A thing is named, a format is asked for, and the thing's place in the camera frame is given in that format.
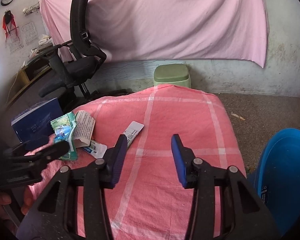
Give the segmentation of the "person left hand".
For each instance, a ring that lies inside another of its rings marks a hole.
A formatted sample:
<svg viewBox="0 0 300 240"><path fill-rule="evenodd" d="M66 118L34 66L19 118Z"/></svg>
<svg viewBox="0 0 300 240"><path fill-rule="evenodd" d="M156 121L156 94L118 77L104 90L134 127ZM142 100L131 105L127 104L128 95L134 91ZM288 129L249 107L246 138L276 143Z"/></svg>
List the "person left hand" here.
<svg viewBox="0 0 300 240"><path fill-rule="evenodd" d="M4 206L9 205L10 203L11 203L10 195L4 192L0 192L0 218L2 220L7 220L7 219L10 220L7 212L4 210ZM34 203L34 196L30 188L27 186L24 191L21 213L23 215L26 215L33 203Z"/></svg>

